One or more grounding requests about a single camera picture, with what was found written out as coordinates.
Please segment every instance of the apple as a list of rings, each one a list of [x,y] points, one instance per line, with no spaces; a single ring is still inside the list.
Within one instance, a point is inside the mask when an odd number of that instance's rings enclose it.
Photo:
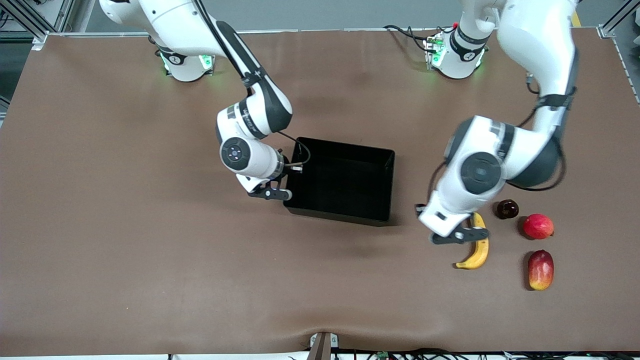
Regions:
[[[554,234],[554,223],[545,215],[532,214],[524,220],[522,230],[534,239],[546,239]]]

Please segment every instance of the black cable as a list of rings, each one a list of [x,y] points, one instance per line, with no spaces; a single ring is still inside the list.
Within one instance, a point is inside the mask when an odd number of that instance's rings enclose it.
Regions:
[[[529,121],[531,121],[531,119],[533,119],[533,115],[536,114],[536,110],[537,109],[533,109],[531,110],[531,112],[529,113],[529,115],[526,117],[526,119],[524,119],[521,123],[519,123],[516,127],[523,127],[525,126]]]
[[[452,352],[451,355],[453,357],[455,357],[456,359],[460,357],[460,358],[462,358],[462,360],[469,360],[466,356],[463,356],[463,355],[455,353],[455,352]]]
[[[420,50],[424,51],[425,53],[431,53],[431,54],[435,54],[436,53],[435,50],[426,49],[424,46],[420,45],[420,43],[418,42],[418,38],[415,37],[415,34],[413,34],[413,29],[411,28],[411,26],[409,26],[407,28],[407,30],[409,30],[409,33],[411,34],[411,37],[413,38],[413,42],[415,42],[415,45],[417,47],[419,47]]]
[[[4,25],[6,25],[7,21],[9,21],[9,20],[12,20],[11,18],[9,18],[9,13],[5,12],[2,9],[0,9],[0,22],[2,22],[2,24],[0,25],[0,29],[3,28]]]
[[[384,26],[383,28],[385,28],[385,29],[395,29],[395,30],[398,30],[398,31],[400,31],[400,33],[401,33],[402,35],[404,35],[404,36],[406,36],[406,37],[410,37],[410,38],[411,38],[411,37],[413,37],[413,38],[416,38],[416,39],[418,39],[418,40],[427,40],[427,38],[426,38],[426,37],[424,37],[424,38],[423,38],[423,37],[416,37],[415,35],[414,35],[414,36],[412,36],[410,33],[406,32],[405,30],[403,30],[403,29],[401,29],[400,27],[395,26],[395,25],[387,25],[387,26]]]
[[[435,50],[426,49],[424,46],[420,45],[420,43],[418,42],[418,40],[423,40],[423,41],[424,41],[424,40],[427,40],[427,38],[426,38],[426,37],[419,37],[419,36],[416,36],[416,34],[414,34],[414,33],[413,33],[413,29],[411,28],[411,26],[409,26],[409,27],[406,29],[408,32],[407,32],[407,31],[405,31],[405,30],[402,30],[401,28],[399,28],[398,26],[395,26],[395,25],[387,25],[387,26],[385,26],[384,28],[385,28],[385,29],[396,29],[396,30],[398,30],[402,35],[404,35],[404,36],[406,36],[406,37],[410,37],[410,38],[412,38],[412,39],[413,39],[413,42],[415,42],[415,45],[416,45],[417,47],[419,47],[419,48],[420,48],[420,50],[425,51],[425,52],[427,52],[427,53],[431,53],[431,54],[435,54],[435,53],[436,53],[436,51],[435,51]]]
[[[224,41],[220,37],[220,34],[218,34],[218,32],[216,31],[216,28],[213,26],[213,23],[211,22],[211,18],[209,18],[209,13],[207,13],[207,10],[205,9],[204,4],[202,3],[202,0],[192,0],[192,2],[198,9],[198,12],[200,12],[200,17],[205,22],[205,24],[207,24],[209,31],[211,32],[213,37],[216,39],[216,41],[219,43],[220,47],[222,48],[222,51],[225,53],[225,56],[227,57],[231,65],[233,65],[238,75],[240,75],[240,78],[244,78],[244,74],[242,73],[242,71],[240,71],[240,67],[238,67],[236,60],[233,58],[233,56],[231,56],[231,52],[227,48],[227,45],[224,43]],[[246,92],[247,92],[247,96],[252,95],[251,88],[247,88]]]
[[[579,354],[580,352],[570,352],[564,355],[552,355],[547,352],[543,352],[541,354],[531,354],[527,352],[512,352],[511,355],[516,355],[518,357],[513,357],[513,360],[565,360],[567,357],[574,356]],[[609,360],[611,359],[607,354],[602,353]]]
[[[433,183],[435,183],[436,176],[446,164],[447,164],[446,161],[441,162],[440,165],[436,167],[436,170],[433,171],[433,174],[431,175],[431,180],[429,180],[429,191],[427,193],[427,202],[425,202],[425,204],[429,204],[429,199],[431,198],[431,192],[433,191]]]
[[[540,91],[535,91],[531,88],[531,83],[527,83],[527,89],[529,89],[529,92],[532,94],[536,94],[536,95],[540,94]]]
[[[427,359],[427,360],[435,360],[435,359],[438,359],[439,357],[441,357],[441,358],[443,358],[443,359],[445,359],[445,360],[451,360],[451,359],[449,359],[445,354],[436,354],[435,356],[430,357],[430,358],[429,358],[429,359]]]
[[[510,181],[507,181],[507,184],[513,186],[516,189],[525,190],[528,192],[544,192],[547,190],[551,190],[557,187],[558,185],[560,185],[560,183],[562,183],[562,181],[564,180],[564,176],[566,175],[566,158],[564,157],[564,151],[562,149],[562,145],[560,145],[560,141],[558,141],[558,139],[555,136],[551,136],[550,141],[554,142],[554,145],[556,146],[556,150],[558,151],[558,154],[560,156],[560,174],[558,174],[558,178],[556,179],[556,181],[554,181],[553,184],[549,186],[545,186],[543,188],[523,188],[522,186],[513,184]]]
[[[277,131],[277,133],[282,135],[282,136],[284,136],[284,137],[286,137],[286,138],[289,138],[289,139],[295,141],[296,144],[298,144],[298,146],[305,148],[305,151],[307,152],[307,159],[305,161],[302,161],[302,162],[299,162],[299,163],[286,164],[285,165],[286,167],[304,165],[304,164],[308,163],[309,160],[311,160],[311,152],[309,151],[309,148],[305,144],[301,143],[298,139],[294,139],[293,137],[283,133],[282,131]]]
[[[455,30],[455,28],[451,28],[451,30],[447,31],[447,30],[441,28],[440,26],[436,26],[436,30],[440,30],[445,34],[449,34],[449,33],[452,33]]]

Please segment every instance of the banana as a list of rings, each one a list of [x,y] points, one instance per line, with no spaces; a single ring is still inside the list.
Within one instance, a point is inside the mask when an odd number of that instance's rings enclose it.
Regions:
[[[472,227],[485,227],[484,220],[479,213],[474,213],[471,219]],[[459,269],[477,269],[484,264],[489,256],[489,238],[476,241],[476,250],[468,259],[461,263],[456,263]]]

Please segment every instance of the brown tablecloth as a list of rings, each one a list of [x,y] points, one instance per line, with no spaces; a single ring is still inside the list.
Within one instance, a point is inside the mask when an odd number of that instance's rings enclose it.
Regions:
[[[526,240],[483,208],[493,236],[474,271],[452,266],[471,245],[430,244],[413,204],[462,120],[531,110],[495,38],[455,81],[397,33],[243,36],[292,102],[289,134],[396,151],[394,226],[377,228],[246,196],[214,135],[244,95],[226,60],[179,83],[146,38],[49,37],[0,131],[0,355],[281,352],[317,331],[343,348],[638,350],[640,110],[613,43],[574,35],[566,180],[496,199],[547,214],[556,235]],[[527,291],[539,249],[556,277]]]

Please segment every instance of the black bin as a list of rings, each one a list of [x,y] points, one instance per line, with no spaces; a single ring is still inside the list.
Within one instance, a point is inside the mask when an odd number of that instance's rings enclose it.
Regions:
[[[388,224],[393,150],[311,138],[298,141],[309,148],[311,160],[302,173],[287,177],[293,197],[284,206],[291,213],[372,226]],[[291,162],[306,158],[304,148],[295,146]]]

